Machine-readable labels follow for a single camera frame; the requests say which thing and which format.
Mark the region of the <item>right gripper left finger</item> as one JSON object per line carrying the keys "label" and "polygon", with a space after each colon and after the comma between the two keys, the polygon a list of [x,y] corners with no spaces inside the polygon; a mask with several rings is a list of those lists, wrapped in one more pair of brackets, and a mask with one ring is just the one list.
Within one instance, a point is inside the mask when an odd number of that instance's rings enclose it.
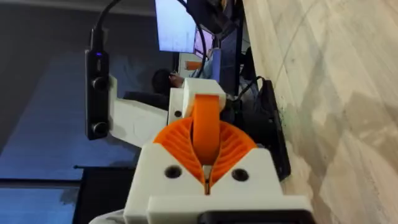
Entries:
{"label": "right gripper left finger", "polygon": [[193,150],[193,120],[166,126],[141,151],[124,208],[126,223],[196,223],[205,175]]}

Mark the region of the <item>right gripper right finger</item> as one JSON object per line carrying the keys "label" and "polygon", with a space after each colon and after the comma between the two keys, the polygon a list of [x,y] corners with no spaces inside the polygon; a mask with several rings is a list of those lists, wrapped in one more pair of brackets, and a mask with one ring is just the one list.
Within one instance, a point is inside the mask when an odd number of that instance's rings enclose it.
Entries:
{"label": "right gripper right finger", "polygon": [[279,197],[283,194],[270,152],[237,127],[220,123],[220,150],[210,175],[211,196]]}

